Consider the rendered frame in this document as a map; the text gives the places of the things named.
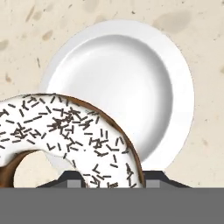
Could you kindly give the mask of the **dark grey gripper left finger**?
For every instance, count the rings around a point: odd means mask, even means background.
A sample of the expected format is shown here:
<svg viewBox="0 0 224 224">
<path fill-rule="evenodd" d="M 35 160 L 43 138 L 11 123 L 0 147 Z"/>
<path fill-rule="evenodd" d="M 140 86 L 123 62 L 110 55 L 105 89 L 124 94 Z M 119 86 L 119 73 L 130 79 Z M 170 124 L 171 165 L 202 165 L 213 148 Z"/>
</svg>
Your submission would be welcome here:
<svg viewBox="0 0 224 224">
<path fill-rule="evenodd" d="M 85 188 L 86 183 L 81 174 L 77 171 L 64 171 L 58 179 L 41 185 L 41 187 L 56 188 Z"/>
</svg>

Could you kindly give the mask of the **white round plate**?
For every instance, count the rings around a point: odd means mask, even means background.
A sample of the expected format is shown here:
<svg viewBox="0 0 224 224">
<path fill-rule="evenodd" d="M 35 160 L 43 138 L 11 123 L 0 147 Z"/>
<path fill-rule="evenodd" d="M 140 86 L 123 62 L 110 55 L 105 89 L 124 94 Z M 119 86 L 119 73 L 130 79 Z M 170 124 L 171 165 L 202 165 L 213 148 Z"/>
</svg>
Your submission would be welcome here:
<svg viewBox="0 0 224 224">
<path fill-rule="evenodd" d="M 103 110 L 128 135 L 146 171 L 173 162 L 193 121 L 184 56 L 161 31 L 134 20 L 104 21 L 74 34 L 50 60 L 39 88 Z"/>
</svg>

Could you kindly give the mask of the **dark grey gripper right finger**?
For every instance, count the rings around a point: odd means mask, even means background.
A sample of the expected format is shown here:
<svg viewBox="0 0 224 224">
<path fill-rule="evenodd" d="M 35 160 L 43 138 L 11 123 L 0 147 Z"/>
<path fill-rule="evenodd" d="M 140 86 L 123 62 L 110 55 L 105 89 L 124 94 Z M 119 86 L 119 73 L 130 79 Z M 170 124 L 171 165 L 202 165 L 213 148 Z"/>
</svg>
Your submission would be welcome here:
<svg viewBox="0 0 224 224">
<path fill-rule="evenodd" d="M 144 171 L 147 188 L 188 188 L 188 185 L 169 179 L 162 171 Z"/>
</svg>

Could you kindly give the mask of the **white iced sprinkled donut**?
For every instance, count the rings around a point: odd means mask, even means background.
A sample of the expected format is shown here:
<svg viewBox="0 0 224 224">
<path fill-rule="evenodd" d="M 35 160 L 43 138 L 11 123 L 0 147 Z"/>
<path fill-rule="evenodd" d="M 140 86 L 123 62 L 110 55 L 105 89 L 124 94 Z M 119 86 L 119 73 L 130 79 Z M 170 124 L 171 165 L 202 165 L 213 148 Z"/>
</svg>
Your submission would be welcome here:
<svg viewBox="0 0 224 224">
<path fill-rule="evenodd" d="M 0 101 L 0 187 L 13 187 L 23 158 L 43 151 L 68 162 L 88 188 L 143 188 L 137 152 L 99 109 L 60 94 Z"/>
</svg>

